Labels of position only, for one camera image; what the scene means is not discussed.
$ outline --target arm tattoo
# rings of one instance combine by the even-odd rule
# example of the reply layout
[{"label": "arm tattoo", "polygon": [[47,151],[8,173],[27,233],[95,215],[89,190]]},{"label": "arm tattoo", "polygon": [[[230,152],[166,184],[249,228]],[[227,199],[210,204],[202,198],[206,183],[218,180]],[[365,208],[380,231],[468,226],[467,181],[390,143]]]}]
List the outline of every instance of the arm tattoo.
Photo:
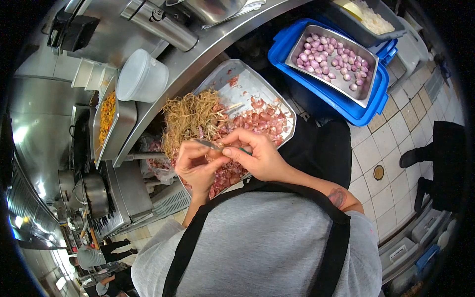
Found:
[{"label": "arm tattoo", "polygon": [[346,193],[343,188],[332,189],[328,199],[330,199],[334,206],[340,209],[346,202]]}]

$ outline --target plastic bag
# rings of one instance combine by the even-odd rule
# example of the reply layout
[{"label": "plastic bag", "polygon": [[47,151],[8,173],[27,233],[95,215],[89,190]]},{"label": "plastic bag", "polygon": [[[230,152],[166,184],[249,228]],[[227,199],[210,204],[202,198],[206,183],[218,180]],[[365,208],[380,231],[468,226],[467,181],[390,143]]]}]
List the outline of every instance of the plastic bag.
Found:
[{"label": "plastic bag", "polygon": [[[160,140],[153,137],[143,137],[140,139],[141,152],[161,152]],[[169,159],[144,159],[140,160],[140,171],[144,178],[155,177],[166,185],[173,183],[173,178],[177,176]]]}]

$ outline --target black shoe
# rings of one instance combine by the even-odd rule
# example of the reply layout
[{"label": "black shoe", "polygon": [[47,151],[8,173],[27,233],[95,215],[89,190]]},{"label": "black shoe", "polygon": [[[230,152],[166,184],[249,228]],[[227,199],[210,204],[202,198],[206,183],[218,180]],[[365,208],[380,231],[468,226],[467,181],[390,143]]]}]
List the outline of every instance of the black shoe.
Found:
[{"label": "black shoe", "polygon": [[417,163],[416,149],[405,152],[399,159],[399,167],[408,168]]},{"label": "black shoe", "polygon": [[414,201],[414,210],[416,212],[419,212],[420,209],[422,208],[422,201],[424,200],[424,194],[426,193],[422,185],[424,180],[425,178],[419,177],[419,180],[417,183],[417,194],[416,194],[416,200]]}]

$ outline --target person's left hand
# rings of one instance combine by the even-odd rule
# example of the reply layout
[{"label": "person's left hand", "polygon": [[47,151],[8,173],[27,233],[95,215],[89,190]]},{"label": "person's left hand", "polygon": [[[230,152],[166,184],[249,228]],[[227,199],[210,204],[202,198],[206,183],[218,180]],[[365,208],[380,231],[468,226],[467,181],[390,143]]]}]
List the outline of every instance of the person's left hand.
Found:
[{"label": "person's left hand", "polygon": [[[205,155],[211,154],[214,158],[209,162]],[[208,195],[214,182],[215,172],[231,159],[196,141],[181,143],[180,152],[175,165],[175,172],[191,185],[193,194]]]}]

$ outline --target hand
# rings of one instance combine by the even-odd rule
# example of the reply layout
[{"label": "hand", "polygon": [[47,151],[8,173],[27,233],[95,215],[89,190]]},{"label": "hand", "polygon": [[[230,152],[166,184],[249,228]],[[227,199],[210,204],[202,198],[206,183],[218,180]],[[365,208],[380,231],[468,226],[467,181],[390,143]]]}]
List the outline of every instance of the hand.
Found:
[{"label": "hand", "polygon": [[[284,181],[292,167],[284,161],[269,137],[255,134],[243,128],[236,128],[220,140],[231,145],[223,150],[223,155],[241,164],[261,181]],[[252,156],[238,149],[252,152]]]},{"label": "hand", "polygon": [[[214,158],[209,163],[205,158],[207,153]],[[180,146],[175,172],[191,185],[193,196],[195,194],[207,196],[214,182],[216,170],[230,161],[229,158],[216,154],[209,147],[188,140]]]}]

